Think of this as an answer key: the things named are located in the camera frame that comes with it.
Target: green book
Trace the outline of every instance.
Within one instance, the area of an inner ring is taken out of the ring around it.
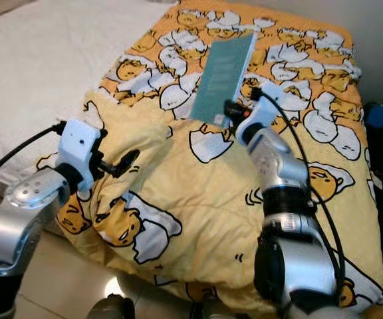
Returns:
[[[190,118],[227,128],[224,102],[237,101],[256,34],[212,43]]]

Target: book cover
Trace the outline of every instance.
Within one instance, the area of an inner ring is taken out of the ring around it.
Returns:
[[[224,102],[237,101],[255,40],[254,33],[248,37],[212,43],[190,118],[228,127]]]

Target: wall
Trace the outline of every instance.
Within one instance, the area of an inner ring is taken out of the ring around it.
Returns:
[[[383,0],[235,0],[335,23],[354,37],[363,102],[383,101]]]

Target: tile floor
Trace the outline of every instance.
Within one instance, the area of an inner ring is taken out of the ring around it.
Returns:
[[[131,298],[137,319],[189,318],[189,302],[93,263],[65,239],[43,233],[17,295],[15,319],[85,319],[110,292]]]

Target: yellow blanket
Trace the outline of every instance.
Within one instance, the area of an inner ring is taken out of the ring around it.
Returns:
[[[183,298],[206,293],[253,318],[273,306],[253,287],[263,224],[257,172],[229,130],[187,118],[212,41],[258,33],[240,91],[280,85],[282,108],[310,161],[346,255],[342,305],[383,316],[383,270],[368,149],[350,35],[334,25],[260,7],[182,1],[170,9],[84,100],[84,118],[108,135],[100,150],[134,166],[77,194],[57,220],[84,255]],[[285,121],[273,129],[295,154]],[[327,221],[317,217],[333,245]]]

